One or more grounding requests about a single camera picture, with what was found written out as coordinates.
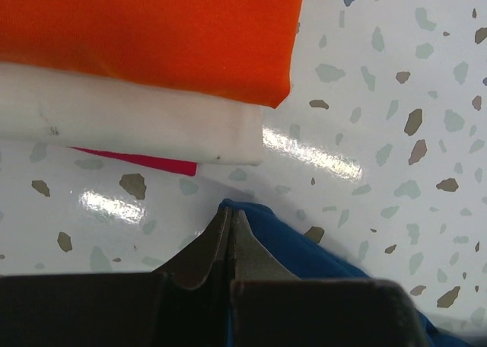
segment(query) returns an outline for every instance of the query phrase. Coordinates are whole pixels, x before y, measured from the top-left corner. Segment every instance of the blue cloth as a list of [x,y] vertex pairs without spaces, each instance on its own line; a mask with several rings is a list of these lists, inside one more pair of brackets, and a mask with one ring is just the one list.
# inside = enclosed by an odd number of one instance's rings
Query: blue cloth
[[[253,235],[284,267],[300,279],[368,278],[357,267],[327,252],[277,219],[267,206],[225,199],[220,207],[244,210]],[[470,346],[456,337],[438,331],[423,314],[419,313],[419,316],[431,346]]]

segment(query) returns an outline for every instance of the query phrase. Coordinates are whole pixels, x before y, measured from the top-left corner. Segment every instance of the fabric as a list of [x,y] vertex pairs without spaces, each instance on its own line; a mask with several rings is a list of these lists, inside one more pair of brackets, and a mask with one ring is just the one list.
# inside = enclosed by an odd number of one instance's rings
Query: fabric
[[253,236],[245,212],[233,217],[237,280],[298,280]]
[[204,94],[0,63],[0,137],[178,159],[258,164],[262,111]]
[[[357,267],[327,252],[277,219],[264,205],[225,199],[221,207],[243,210],[256,239],[290,272],[300,279],[368,278]],[[464,341],[440,333],[423,314],[419,314],[434,347],[469,346]]]
[[289,92],[300,8],[301,0],[0,0],[0,60],[277,107]]
[[154,168],[156,170],[165,170],[166,172],[171,172],[173,174],[185,174],[191,177],[196,174],[196,168],[198,167],[198,164],[193,162],[149,157],[147,155],[120,154],[112,153],[110,151],[92,151],[90,149],[83,148],[75,149],[89,154],[100,155],[101,157],[119,159],[121,161],[138,164],[140,166]]

